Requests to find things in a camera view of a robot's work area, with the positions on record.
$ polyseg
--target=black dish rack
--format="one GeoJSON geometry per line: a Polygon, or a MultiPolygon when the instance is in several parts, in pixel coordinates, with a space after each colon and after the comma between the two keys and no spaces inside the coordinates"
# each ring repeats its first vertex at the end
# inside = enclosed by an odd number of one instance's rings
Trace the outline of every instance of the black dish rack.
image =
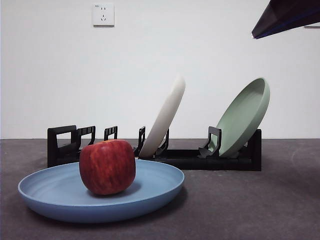
{"type": "MultiPolygon", "coordinates": [[[[81,152],[82,136],[91,134],[88,145],[94,144],[96,127],[89,126],[77,128],[76,125],[48,128],[47,130],[47,167],[54,167],[79,161],[81,152]],[[57,135],[71,133],[70,143],[58,146],[57,135]]],[[[110,135],[118,138],[118,127],[113,126],[104,130],[104,140],[110,135]]],[[[138,132],[138,145],[133,148],[137,158],[146,139],[146,127],[143,126],[138,132]]],[[[237,170],[237,171],[261,171],[262,169],[262,138],[261,130],[257,129],[246,145],[240,150],[237,158],[219,157],[221,129],[209,126],[207,144],[198,149],[169,149],[169,129],[166,132],[163,144],[157,149],[149,161],[170,164],[182,170],[237,170]],[[217,137],[217,144],[213,151],[208,150],[212,135],[217,137]]]]}

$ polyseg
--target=blue plate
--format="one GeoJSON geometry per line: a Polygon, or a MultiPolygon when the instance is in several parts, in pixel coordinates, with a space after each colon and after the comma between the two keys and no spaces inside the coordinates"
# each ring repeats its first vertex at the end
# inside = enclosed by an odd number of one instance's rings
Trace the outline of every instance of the blue plate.
{"type": "Polygon", "coordinates": [[[184,173],[155,161],[136,160],[129,188],[115,195],[93,195],[82,183],[79,163],[37,171],[18,184],[33,211],[71,223],[106,223],[138,217],[169,203],[181,190],[184,173]]]}

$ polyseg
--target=apple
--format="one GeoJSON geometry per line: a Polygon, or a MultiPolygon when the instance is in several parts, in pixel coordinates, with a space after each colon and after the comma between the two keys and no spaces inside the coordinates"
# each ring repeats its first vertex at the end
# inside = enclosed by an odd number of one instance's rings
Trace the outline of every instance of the apple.
{"type": "Polygon", "coordinates": [[[80,152],[79,170],[83,184],[94,194],[119,193],[136,177],[134,151],[120,139],[88,145],[80,152]]]}

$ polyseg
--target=tabletop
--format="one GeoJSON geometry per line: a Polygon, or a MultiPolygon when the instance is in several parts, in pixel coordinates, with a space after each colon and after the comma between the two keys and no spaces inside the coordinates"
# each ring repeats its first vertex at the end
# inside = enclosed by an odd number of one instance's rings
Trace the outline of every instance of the tabletop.
{"type": "Polygon", "coordinates": [[[24,204],[17,185],[46,167],[45,139],[1,140],[0,147],[2,240],[320,239],[320,139],[263,139],[262,171],[184,170],[182,190],[166,206],[99,224],[52,220],[24,204]]]}

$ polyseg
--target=outlet faceplate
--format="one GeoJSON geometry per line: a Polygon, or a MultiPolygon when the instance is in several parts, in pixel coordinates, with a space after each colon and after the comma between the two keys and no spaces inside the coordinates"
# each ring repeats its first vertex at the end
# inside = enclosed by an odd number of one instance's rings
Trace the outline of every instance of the outlet faceplate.
{"type": "Polygon", "coordinates": [[[113,3],[95,4],[92,6],[93,26],[114,26],[115,6],[113,3]]]}

